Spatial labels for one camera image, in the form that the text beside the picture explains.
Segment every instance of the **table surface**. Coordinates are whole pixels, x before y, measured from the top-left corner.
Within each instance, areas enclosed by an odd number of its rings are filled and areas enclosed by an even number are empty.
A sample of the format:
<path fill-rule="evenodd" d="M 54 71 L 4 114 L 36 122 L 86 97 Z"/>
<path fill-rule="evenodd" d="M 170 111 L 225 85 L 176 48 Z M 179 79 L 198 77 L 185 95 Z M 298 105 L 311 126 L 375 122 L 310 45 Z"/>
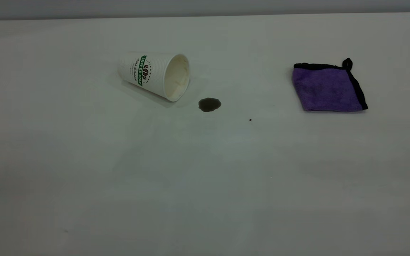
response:
<path fill-rule="evenodd" d="M 304 112 L 293 65 L 348 57 L 369 109 Z M 410 255 L 410 13 L 0 21 L 4 255 Z"/>

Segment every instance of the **folded towel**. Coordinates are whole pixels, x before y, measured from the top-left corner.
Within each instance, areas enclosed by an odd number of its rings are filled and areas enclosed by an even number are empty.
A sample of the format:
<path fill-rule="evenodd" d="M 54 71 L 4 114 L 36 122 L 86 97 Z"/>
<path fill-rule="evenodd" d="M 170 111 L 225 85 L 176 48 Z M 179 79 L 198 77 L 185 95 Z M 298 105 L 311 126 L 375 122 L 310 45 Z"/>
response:
<path fill-rule="evenodd" d="M 351 69 L 349 58 L 343 61 L 342 68 L 325 64 L 295 64 L 292 81 L 304 110 L 355 112 L 368 109 Z"/>

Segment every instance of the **white paper cup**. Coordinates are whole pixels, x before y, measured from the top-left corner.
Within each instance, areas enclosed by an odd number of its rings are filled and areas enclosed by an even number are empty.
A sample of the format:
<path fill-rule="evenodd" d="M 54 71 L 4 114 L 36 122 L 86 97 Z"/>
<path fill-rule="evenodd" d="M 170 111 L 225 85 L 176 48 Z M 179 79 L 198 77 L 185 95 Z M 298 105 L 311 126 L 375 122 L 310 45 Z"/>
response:
<path fill-rule="evenodd" d="M 182 54 L 128 52 L 119 60 L 118 74 L 129 83 L 175 102 L 189 85 L 189 61 Z"/>

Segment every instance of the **coffee stain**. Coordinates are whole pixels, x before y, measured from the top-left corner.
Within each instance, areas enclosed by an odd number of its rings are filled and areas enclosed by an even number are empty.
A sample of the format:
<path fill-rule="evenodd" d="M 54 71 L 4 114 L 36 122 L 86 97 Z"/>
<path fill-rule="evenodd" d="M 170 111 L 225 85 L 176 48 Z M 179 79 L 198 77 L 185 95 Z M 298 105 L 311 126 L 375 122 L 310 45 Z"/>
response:
<path fill-rule="evenodd" d="M 205 98 L 199 101 L 199 108 L 203 112 L 211 112 L 221 107 L 221 101 L 214 98 Z"/>

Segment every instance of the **cup rim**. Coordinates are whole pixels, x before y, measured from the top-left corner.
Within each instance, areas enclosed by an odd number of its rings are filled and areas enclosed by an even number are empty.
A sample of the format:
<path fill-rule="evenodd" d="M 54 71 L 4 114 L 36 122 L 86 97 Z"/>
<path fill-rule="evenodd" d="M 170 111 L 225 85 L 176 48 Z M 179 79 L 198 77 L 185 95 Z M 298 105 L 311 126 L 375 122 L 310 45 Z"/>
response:
<path fill-rule="evenodd" d="M 166 76 L 166 74 L 167 74 L 167 68 L 169 67 L 169 65 L 170 65 L 170 63 L 172 62 L 172 60 L 175 58 L 175 57 L 177 57 L 177 56 L 181 56 L 182 58 L 184 58 L 186 61 L 187 61 L 187 69 L 188 69 L 188 74 L 187 74 L 187 82 L 186 82 L 186 85 L 184 86 L 184 89 L 182 90 L 182 92 L 181 93 L 179 93 L 178 94 L 178 97 L 169 97 L 168 95 L 167 95 L 167 93 L 166 93 L 166 91 L 165 91 L 165 86 L 166 86 L 166 84 L 165 84 L 165 76 Z M 189 60 L 188 60 L 188 58 L 184 55 L 184 54 L 181 54 L 181 53 L 179 53 L 179 54 L 174 54 L 170 59 L 169 59 L 169 61 L 168 61 L 168 63 L 167 63 L 167 65 L 165 66 L 165 68 L 164 68 L 164 76 L 163 76 L 163 79 L 162 79 L 162 81 L 163 81 L 163 86 L 162 86 L 162 89 L 163 89 L 163 91 L 164 91 L 164 95 L 165 95 L 165 98 L 166 99 L 168 99 L 169 101 L 171 101 L 171 102 L 176 102 L 176 101 L 178 101 L 180 98 L 181 98 L 181 96 L 184 94 L 184 92 L 186 92 L 186 89 L 188 88 L 188 86 L 189 86 L 189 81 L 190 81 L 190 77 L 191 77 L 191 74 L 190 74 L 190 69 L 189 69 Z"/>

